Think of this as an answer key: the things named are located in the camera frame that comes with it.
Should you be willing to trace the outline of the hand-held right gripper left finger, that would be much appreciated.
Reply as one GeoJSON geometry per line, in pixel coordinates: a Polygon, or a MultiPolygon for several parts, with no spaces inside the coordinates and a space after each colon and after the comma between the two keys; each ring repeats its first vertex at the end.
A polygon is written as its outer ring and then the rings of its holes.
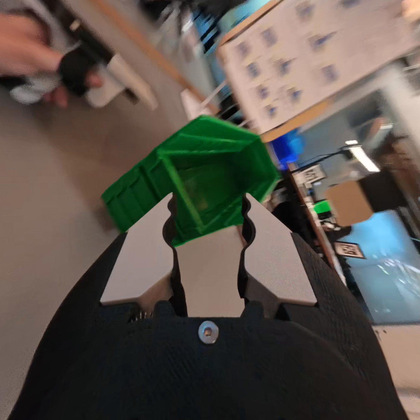
{"type": "Polygon", "coordinates": [[[169,193],[128,229],[100,303],[135,303],[152,315],[157,302],[169,301],[180,317],[188,315],[181,283],[176,236],[176,195],[169,193]]]}

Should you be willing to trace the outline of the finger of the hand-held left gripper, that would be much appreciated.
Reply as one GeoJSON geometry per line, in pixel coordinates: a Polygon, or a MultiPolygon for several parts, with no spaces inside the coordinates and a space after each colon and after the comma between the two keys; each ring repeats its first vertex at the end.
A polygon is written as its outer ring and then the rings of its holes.
{"type": "Polygon", "coordinates": [[[151,111],[158,108],[158,100],[150,85],[129,66],[120,54],[115,54],[107,65],[112,76],[136,99],[143,102],[151,111]]]}
{"type": "Polygon", "coordinates": [[[126,89],[125,85],[113,77],[104,77],[102,87],[91,88],[86,93],[86,101],[93,108],[103,108],[126,89]]]}

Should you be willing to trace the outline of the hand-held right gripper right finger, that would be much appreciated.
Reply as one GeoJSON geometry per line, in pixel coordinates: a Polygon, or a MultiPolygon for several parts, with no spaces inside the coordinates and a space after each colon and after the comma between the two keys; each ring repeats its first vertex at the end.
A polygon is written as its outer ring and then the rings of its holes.
{"type": "Polygon", "coordinates": [[[239,296],[262,305],[316,305],[292,232],[250,193],[242,199],[239,296]]]}

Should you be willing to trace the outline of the person's left hand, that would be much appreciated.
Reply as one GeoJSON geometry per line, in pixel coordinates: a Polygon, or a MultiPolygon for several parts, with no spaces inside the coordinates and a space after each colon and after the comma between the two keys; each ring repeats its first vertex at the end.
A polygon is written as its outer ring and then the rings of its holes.
{"type": "Polygon", "coordinates": [[[39,1],[1,1],[1,85],[20,104],[65,108],[69,91],[59,77],[64,56],[78,47],[39,1]]]}

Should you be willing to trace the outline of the brown wooden beam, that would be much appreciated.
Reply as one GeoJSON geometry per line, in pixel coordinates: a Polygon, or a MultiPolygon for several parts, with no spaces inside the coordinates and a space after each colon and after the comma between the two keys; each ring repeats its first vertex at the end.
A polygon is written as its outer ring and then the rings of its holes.
{"type": "Polygon", "coordinates": [[[123,17],[111,3],[102,0],[90,0],[95,8],[125,37],[130,39],[153,63],[166,73],[179,86],[188,89],[197,99],[205,102],[204,97],[159,50],[153,46],[148,37],[127,18],[123,17]]]}

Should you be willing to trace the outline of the black white marker sign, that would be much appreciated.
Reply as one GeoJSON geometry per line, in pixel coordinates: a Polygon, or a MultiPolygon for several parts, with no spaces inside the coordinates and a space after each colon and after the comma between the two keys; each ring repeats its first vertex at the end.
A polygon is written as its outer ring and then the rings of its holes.
{"type": "Polygon", "coordinates": [[[359,244],[350,243],[350,242],[343,242],[343,241],[336,241],[333,244],[333,248],[337,255],[346,258],[356,258],[356,259],[363,259],[365,260],[365,254],[362,252],[359,244]]]}
{"type": "Polygon", "coordinates": [[[297,185],[311,186],[327,178],[320,164],[314,164],[306,169],[300,168],[292,173],[297,185]]]}

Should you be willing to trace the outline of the brown rounded board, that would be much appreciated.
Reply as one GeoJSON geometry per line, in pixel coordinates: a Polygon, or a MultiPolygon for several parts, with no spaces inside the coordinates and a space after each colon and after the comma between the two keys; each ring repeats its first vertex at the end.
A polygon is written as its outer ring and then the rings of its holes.
{"type": "Polygon", "coordinates": [[[336,223],[349,227],[364,222],[374,214],[359,181],[345,181],[324,192],[336,223]]]}

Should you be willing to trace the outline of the glass partition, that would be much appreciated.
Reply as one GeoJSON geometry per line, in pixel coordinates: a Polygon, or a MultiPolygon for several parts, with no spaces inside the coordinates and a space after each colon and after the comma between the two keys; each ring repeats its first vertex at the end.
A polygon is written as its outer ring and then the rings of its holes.
{"type": "Polygon", "coordinates": [[[391,171],[408,202],[374,213],[344,237],[366,257],[348,258],[355,294],[375,325],[419,323],[419,154],[380,90],[349,107],[346,118],[366,154],[381,171],[391,171]]]}

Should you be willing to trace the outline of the blue plastic bin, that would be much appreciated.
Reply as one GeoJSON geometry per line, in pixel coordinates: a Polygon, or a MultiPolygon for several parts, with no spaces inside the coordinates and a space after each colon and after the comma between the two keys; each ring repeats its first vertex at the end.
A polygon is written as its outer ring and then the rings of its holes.
{"type": "Polygon", "coordinates": [[[304,151],[304,140],[299,129],[288,133],[269,142],[279,164],[287,168],[289,163],[296,162],[304,151]]]}

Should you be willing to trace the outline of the black flat panel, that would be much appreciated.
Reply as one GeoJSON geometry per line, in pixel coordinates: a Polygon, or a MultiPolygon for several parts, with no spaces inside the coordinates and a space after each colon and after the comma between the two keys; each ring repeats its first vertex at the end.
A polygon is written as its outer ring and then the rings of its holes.
{"type": "Polygon", "coordinates": [[[357,182],[373,213],[381,213],[408,206],[407,199],[391,171],[382,170],[371,173],[357,182]]]}

